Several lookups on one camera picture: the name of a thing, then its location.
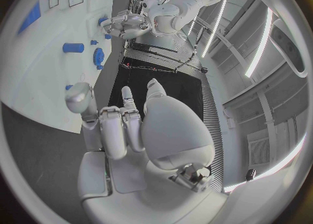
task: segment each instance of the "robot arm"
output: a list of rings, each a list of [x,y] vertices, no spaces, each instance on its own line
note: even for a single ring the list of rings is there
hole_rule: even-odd
[[[156,36],[172,35],[190,23],[203,6],[216,4],[220,0],[170,0],[161,5],[156,1],[143,1],[147,17],[122,11],[117,17],[102,22],[101,26],[105,27],[107,33],[123,39],[136,38],[149,31]]]

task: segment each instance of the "blue knob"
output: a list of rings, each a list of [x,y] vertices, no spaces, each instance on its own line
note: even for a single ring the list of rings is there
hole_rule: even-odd
[[[66,86],[65,86],[65,89],[66,89],[66,90],[69,90],[71,87],[73,87],[73,85],[66,85]]]
[[[63,45],[63,52],[68,53],[82,53],[84,50],[84,45],[82,43],[65,43]]]
[[[100,18],[100,19],[99,19],[99,25],[100,25],[103,21],[105,21],[105,20],[107,20],[106,17]]]
[[[104,38],[105,38],[105,39],[111,39],[112,36],[111,36],[110,34],[105,34],[105,35],[104,35]]]
[[[104,60],[104,53],[102,51],[102,48],[96,48],[93,53],[93,63],[98,66],[101,65],[101,63]]]

